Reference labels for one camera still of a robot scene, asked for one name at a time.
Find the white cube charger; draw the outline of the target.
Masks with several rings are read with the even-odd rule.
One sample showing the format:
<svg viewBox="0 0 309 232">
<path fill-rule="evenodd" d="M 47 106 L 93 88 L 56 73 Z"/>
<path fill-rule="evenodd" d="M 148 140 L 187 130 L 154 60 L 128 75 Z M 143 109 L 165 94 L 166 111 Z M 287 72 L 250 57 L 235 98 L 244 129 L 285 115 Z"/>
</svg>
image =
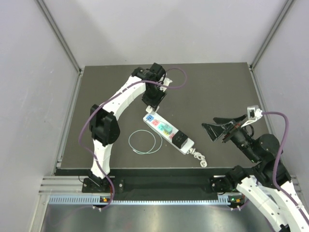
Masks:
<svg viewBox="0 0 309 232">
<path fill-rule="evenodd" d="M 158 109 L 159 109 L 159 106 L 154 109 L 152 106 L 148 105 L 146 107 L 146 112 L 149 114 L 155 114 L 158 111 Z"/>
</svg>

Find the teal plug adapter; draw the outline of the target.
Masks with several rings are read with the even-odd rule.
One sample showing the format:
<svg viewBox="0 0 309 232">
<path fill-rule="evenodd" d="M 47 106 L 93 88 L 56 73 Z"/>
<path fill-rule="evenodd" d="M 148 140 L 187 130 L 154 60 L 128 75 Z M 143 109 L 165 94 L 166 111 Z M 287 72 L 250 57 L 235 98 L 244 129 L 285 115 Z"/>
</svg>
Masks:
<svg viewBox="0 0 309 232">
<path fill-rule="evenodd" d="M 165 134 L 171 134 L 172 133 L 172 126 L 168 124 L 161 124 L 160 130 Z"/>
</svg>

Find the white multicolour power strip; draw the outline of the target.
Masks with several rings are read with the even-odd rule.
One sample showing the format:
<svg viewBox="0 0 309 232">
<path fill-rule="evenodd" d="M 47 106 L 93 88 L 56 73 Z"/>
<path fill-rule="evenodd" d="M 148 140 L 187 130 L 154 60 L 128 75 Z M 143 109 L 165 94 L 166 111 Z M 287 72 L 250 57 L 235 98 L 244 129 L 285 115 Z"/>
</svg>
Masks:
<svg viewBox="0 0 309 232">
<path fill-rule="evenodd" d="M 146 114 L 143 121 L 182 154 L 189 154 L 192 151 L 195 142 L 159 114 Z"/>
</svg>

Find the black power plug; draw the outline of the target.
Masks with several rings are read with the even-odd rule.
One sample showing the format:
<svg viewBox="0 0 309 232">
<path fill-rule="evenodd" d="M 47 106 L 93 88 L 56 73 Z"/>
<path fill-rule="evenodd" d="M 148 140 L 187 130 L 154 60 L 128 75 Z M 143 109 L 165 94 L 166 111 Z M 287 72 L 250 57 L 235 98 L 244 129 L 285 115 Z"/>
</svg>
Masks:
<svg viewBox="0 0 309 232">
<path fill-rule="evenodd" d="M 182 147 L 186 144 L 187 140 L 188 136 L 180 130 L 177 131 L 172 137 L 172 143 L 179 149 L 182 149 Z"/>
</svg>

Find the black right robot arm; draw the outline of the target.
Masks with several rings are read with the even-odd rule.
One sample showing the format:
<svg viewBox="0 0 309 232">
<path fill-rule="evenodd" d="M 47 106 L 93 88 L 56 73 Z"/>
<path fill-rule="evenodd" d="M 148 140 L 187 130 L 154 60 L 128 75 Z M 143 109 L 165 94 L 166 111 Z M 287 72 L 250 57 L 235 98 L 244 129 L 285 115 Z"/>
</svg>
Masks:
<svg viewBox="0 0 309 232">
<path fill-rule="evenodd" d="M 258 110 L 250 110 L 237 118 L 215 117 L 213 123 L 202 124 L 212 141 L 219 138 L 223 139 L 223 143 L 231 141 L 254 163 L 251 168 L 253 175 L 237 165 L 223 177 L 211 178 L 211 187 L 217 193 L 242 193 L 276 232 L 307 232 L 309 215 L 280 160 L 286 138 L 283 137 L 280 142 L 276 136 L 267 133 L 254 139 L 254 134 L 246 129 L 263 115 Z"/>
</svg>

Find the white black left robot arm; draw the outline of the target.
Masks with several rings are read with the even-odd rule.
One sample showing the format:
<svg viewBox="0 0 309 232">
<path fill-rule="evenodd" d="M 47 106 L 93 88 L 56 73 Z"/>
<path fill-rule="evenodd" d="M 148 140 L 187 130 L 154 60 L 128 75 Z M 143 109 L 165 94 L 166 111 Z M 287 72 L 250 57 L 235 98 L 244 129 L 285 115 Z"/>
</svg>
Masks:
<svg viewBox="0 0 309 232">
<path fill-rule="evenodd" d="M 166 88 L 161 85 L 169 85 L 165 77 L 165 69 L 157 63 L 149 69 L 136 68 L 126 83 L 105 104 L 94 104 L 91 107 L 90 114 L 95 114 L 89 122 L 89 129 L 95 157 L 89 178 L 98 191 L 106 191 L 110 184 L 105 175 L 110 172 L 112 145 L 120 135 L 120 115 L 139 95 L 142 95 L 142 101 L 151 111 L 156 111 L 166 96 Z"/>
</svg>

